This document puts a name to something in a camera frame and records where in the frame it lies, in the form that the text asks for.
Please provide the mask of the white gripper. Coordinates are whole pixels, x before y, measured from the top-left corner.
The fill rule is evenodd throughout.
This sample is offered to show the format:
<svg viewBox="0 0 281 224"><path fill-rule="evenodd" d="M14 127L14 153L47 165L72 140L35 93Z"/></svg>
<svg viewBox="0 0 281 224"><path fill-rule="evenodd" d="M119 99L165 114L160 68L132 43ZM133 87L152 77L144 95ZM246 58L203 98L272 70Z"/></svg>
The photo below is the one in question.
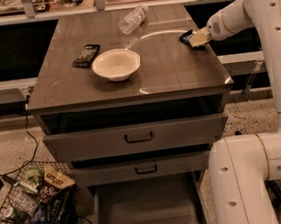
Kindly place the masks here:
<svg viewBox="0 0 281 224"><path fill-rule="evenodd" d="M198 47L203 46L208 43L211 39L222 41L227 38L227 31L223 25L221 14L216 13L213 14L207 24L206 27L193 32L193 34L189 38L190 46Z"/></svg>

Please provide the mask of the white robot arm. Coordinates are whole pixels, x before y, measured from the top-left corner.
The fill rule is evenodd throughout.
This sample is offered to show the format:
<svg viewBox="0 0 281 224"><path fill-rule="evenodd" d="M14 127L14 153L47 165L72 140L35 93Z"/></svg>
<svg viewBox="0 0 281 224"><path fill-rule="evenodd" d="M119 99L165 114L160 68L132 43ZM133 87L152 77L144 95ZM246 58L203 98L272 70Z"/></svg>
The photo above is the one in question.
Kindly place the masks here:
<svg viewBox="0 0 281 224"><path fill-rule="evenodd" d="M254 27L277 110L274 133L229 136L210 150L216 224L279 224L264 183L281 179L281 0L236 0L207 22L212 40Z"/></svg>

